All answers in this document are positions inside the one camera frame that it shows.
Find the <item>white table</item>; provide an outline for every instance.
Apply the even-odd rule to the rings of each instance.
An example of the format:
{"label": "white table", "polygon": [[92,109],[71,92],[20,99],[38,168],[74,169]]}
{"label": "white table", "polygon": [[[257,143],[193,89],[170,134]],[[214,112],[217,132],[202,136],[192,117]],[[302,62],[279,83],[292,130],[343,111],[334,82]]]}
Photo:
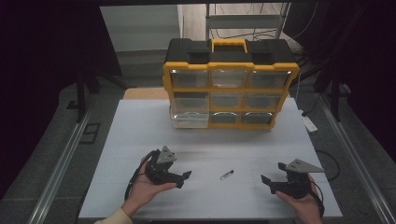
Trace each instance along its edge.
{"label": "white table", "polygon": [[[274,219],[293,210],[261,181],[286,181],[278,162],[294,159],[321,167],[294,99],[272,130],[175,129],[168,100],[121,100],[79,217],[107,217],[120,207],[141,158],[164,145],[176,153],[170,172],[192,171],[182,189],[157,195],[135,218]],[[230,170],[234,174],[220,180]],[[325,217],[342,214],[325,174],[312,174],[324,194]]]}

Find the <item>wall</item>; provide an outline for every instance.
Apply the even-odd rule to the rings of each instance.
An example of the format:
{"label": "wall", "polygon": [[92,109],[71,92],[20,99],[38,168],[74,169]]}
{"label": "wall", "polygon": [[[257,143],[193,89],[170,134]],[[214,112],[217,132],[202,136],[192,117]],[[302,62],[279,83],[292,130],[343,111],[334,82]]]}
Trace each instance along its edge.
{"label": "wall", "polygon": [[180,37],[177,6],[101,7],[114,50],[167,49]]}

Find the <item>gray floor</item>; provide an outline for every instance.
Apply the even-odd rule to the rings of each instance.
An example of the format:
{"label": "gray floor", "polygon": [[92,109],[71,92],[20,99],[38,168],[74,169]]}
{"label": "gray floor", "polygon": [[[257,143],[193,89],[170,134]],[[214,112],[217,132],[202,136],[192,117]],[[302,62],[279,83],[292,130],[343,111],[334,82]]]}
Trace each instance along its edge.
{"label": "gray floor", "polygon": [[[130,60],[148,55],[141,62]],[[124,77],[120,79],[136,87],[154,87],[162,85],[163,52],[123,52],[119,54]],[[312,84],[316,77],[301,82],[298,88],[297,105],[308,110],[317,99]],[[83,134],[75,154],[70,161],[55,199],[45,218],[45,223],[75,223],[81,199],[89,186],[97,162],[106,141],[119,99],[124,90],[102,78],[100,93],[95,98],[89,124],[100,123],[99,133],[94,143],[90,133]],[[295,97],[297,85],[290,89]],[[76,101],[76,87],[70,86],[60,94],[59,107],[54,114],[46,133],[37,145],[31,159],[26,163],[4,199],[0,202],[0,220],[2,223],[26,223],[34,211],[35,205],[47,184],[50,174],[64,151],[71,132],[76,127],[77,111],[66,109],[70,101]],[[344,215],[342,218],[326,220],[326,223],[382,223],[371,199],[356,175],[351,162],[343,149],[332,125],[325,115],[325,106],[319,102],[315,110],[308,115],[317,125],[318,131],[310,134],[316,150],[330,153],[340,165],[340,173],[331,181],[332,190]],[[349,138],[359,151],[369,173],[374,178],[392,210],[396,209],[396,165],[384,149],[376,142],[364,125],[356,118],[347,104],[347,98],[340,99],[340,116]],[[337,174],[336,164],[329,156],[319,152],[318,157],[331,178]],[[93,220],[79,220],[78,223],[92,223]],[[293,220],[271,220],[270,223],[292,223]]]}

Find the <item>small marker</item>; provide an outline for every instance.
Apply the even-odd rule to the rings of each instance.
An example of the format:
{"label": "small marker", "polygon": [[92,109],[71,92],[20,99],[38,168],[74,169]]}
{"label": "small marker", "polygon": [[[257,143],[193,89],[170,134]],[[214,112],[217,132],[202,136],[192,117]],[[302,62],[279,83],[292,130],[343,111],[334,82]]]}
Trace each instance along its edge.
{"label": "small marker", "polygon": [[233,174],[233,170],[231,170],[230,172],[227,172],[225,175],[222,175],[222,176],[220,177],[220,180],[223,180],[223,179],[227,178],[228,176],[230,176],[230,175],[232,175],[232,174]]}

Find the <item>sleeve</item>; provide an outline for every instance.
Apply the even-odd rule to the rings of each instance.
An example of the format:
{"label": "sleeve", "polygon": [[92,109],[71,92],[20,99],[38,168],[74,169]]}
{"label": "sleeve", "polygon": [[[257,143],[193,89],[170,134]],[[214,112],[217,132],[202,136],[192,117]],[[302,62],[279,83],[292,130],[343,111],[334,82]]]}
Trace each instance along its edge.
{"label": "sleeve", "polygon": [[132,220],[119,208],[111,216],[96,221],[94,224],[133,224]]}

